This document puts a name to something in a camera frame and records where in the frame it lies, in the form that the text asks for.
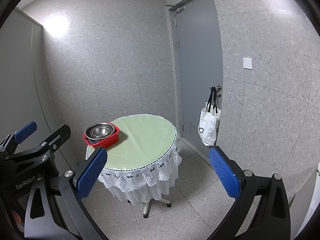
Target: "large metal bowl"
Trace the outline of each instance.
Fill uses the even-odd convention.
[[[88,126],[84,130],[84,136],[89,140],[103,140],[112,135],[115,131],[115,127],[111,123],[101,122]]]

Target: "blue gripper pad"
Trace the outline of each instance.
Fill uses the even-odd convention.
[[[37,130],[38,126],[36,122],[31,122],[30,124],[27,124],[24,128],[22,128],[20,131],[16,132],[14,135],[14,143],[20,144],[25,139],[27,139],[31,134],[33,134]]]
[[[228,196],[237,200],[241,194],[239,179],[215,148],[210,149],[209,159]]]
[[[90,163],[90,165],[77,179],[76,195],[79,200],[89,195],[104,165],[106,165],[106,162],[107,151],[105,148],[101,148],[100,151],[96,154],[95,158]]]

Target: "light switch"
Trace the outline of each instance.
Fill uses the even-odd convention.
[[[249,58],[249,57],[243,58],[243,68],[252,69],[252,58]]]

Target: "red basket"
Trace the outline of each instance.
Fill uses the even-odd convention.
[[[120,131],[120,129],[118,127],[116,127],[114,124],[112,124],[112,125],[115,127],[115,132],[112,135],[110,135],[108,138],[105,138],[96,144],[91,144],[89,142],[88,138],[84,135],[84,133],[82,134],[82,138],[84,139],[84,141],[86,142],[87,145],[90,145],[93,148],[97,148],[97,147],[101,146],[101,147],[107,149],[108,147],[115,144],[119,140],[118,132]]]

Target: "white tote bag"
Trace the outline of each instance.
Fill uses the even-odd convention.
[[[217,141],[221,110],[217,108],[216,88],[211,89],[206,107],[201,110],[198,126],[199,136],[206,146],[214,146]]]

